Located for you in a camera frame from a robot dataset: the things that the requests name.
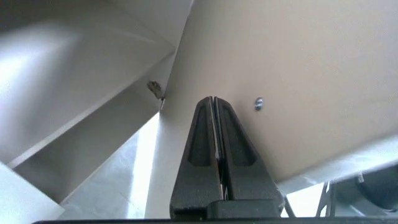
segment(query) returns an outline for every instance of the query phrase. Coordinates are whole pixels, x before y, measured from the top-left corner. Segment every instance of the white surface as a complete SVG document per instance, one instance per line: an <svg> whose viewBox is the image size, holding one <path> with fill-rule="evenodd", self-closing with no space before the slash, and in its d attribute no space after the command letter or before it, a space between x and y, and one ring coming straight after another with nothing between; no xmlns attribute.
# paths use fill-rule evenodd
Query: white surface
<svg viewBox="0 0 398 224"><path fill-rule="evenodd" d="M144 218L158 121L156 114L61 202L59 219Z"/></svg>
<svg viewBox="0 0 398 224"><path fill-rule="evenodd" d="M397 1L195 1L160 115L147 217L169 216L195 105L209 95L232 104L285 193L398 160L388 142L398 131L397 13ZM383 139L388 153L372 161Z"/></svg>
<svg viewBox="0 0 398 224"><path fill-rule="evenodd" d="M148 29L178 48L193 0L111 0L121 9L134 16ZM160 83L164 92L175 60L175 54L170 55L151 68L147 75L139 80L136 91L148 102L159 106L156 99L146 86L149 80Z"/></svg>
<svg viewBox="0 0 398 224"><path fill-rule="evenodd" d="M84 9L73 8L74 2L57 4L54 11L61 15L50 22L0 36L0 161L9 167L174 51L113 4L96 1ZM62 4L71 9L63 11Z"/></svg>
<svg viewBox="0 0 398 224"><path fill-rule="evenodd" d="M64 200L158 112L135 87L129 86L14 170L56 202Z"/></svg>
<svg viewBox="0 0 398 224"><path fill-rule="evenodd" d="M30 224L57 219L64 209L0 163L0 223Z"/></svg>

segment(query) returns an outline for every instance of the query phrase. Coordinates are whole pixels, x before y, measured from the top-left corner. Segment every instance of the clamp jaw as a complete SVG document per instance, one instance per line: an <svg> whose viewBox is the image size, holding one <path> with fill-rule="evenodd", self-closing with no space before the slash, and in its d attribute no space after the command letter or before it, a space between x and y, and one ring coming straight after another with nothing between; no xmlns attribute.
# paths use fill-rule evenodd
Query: clamp jaw
<svg viewBox="0 0 398 224"><path fill-rule="evenodd" d="M197 104L170 200L175 220L280 217L284 198L232 106Z"/></svg>

